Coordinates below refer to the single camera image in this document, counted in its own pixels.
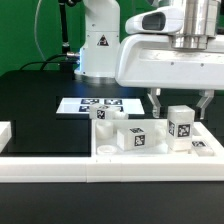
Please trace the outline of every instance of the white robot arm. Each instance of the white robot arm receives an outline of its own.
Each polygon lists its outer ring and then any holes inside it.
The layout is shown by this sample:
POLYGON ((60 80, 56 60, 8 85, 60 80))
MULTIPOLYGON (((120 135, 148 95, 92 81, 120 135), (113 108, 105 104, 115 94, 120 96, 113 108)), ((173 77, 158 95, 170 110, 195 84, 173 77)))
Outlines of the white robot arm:
POLYGON ((86 42, 80 49, 75 78, 91 83, 114 83, 120 47, 120 7, 116 0, 84 0, 86 42))
POLYGON ((130 18, 125 28, 128 34, 172 34, 180 31, 183 23, 184 11, 181 7, 162 7, 130 18))
MULTIPOLYGON (((224 36, 216 37, 221 0, 159 0, 159 3, 163 5, 159 12, 168 8, 183 10, 181 29, 151 30, 143 26, 147 14, 131 18, 127 31, 139 34, 122 42, 116 80, 122 86, 151 88, 149 97, 157 118, 161 105, 156 95, 160 88, 199 89, 202 98, 197 106, 203 119, 214 90, 224 89, 224 36)), ((171 21, 169 13, 163 15, 166 22, 171 21)), ((181 21, 173 18, 177 24, 181 21)))

